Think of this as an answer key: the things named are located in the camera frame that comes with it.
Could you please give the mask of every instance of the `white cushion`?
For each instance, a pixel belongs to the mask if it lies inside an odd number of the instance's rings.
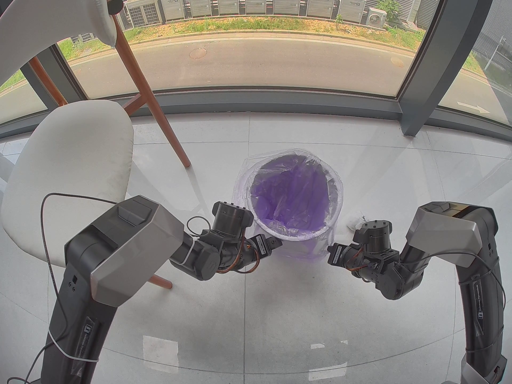
[[[29,138],[2,201],[2,223],[25,252],[46,261],[40,210],[51,192],[125,199],[133,154],[133,127],[125,110],[107,100],[80,101],[51,112]],[[112,205],[50,196],[45,236],[50,261],[65,266],[64,245]]]
[[[116,44],[116,27],[106,0],[14,0],[0,16],[0,85],[52,44],[93,33]]]

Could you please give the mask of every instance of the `white trash can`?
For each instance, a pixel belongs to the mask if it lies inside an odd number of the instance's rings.
[[[321,259],[333,243],[343,204],[338,174],[307,150],[285,150],[245,160],[233,202],[254,213],[247,237],[264,233],[283,241],[275,253]]]

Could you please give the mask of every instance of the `plastic trash liner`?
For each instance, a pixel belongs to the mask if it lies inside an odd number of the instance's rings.
[[[246,235],[265,233],[283,241],[276,253],[321,259],[333,243],[343,203],[338,174],[306,150],[285,150],[245,160],[233,202],[254,213]]]

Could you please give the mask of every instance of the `chair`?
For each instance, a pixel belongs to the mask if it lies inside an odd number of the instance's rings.
[[[122,8],[122,1],[110,1],[111,6]],[[21,152],[0,212],[9,237],[22,250],[44,261],[40,209],[46,195],[59,192],[114,202],[124,200],[133,153],[133,127],[128,112],[134,112],[136,106],[148,103],[183,165],[190,165],[108,7],[107,0],[14,0],[0,16],[0,49],[9,53],[0,57],[0,85],[29,61],[61,105],[34,130]],[[140,91],[127,105],[128,112],[107,100],[66,104],[35,57],[64,38],[86,32],[118,48]],[[65,266],[65,243],[110,207],[91,200],[48,198],[44,225],[50,263]],[[150,282],[172,286],[156,276]]]

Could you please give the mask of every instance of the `gray metal window frame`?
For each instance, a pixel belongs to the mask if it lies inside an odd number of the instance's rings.
[[[0,8],[6,1],[0,0]],[[408,136],[415,136],[423,125],[432,125],[512,141],[512,127],[508,125],[439,106],[470,54],[492,1],[440,1],[396,98],[308,88],[228,86],[168,90],[158,92],[157,99],[166,114],[271,111],[383,118],[399,121]],[[43,51],[39,57],[68,102],[87,99],[57,46]],[[48,110],[0,125],[0,138],[32,131],[55,108],[45,98],[45,89],[37,78],[27,80]],[[123,104],[129,98],[130,94],[108,99]],[[133,116],[149,114],[143,106]]]

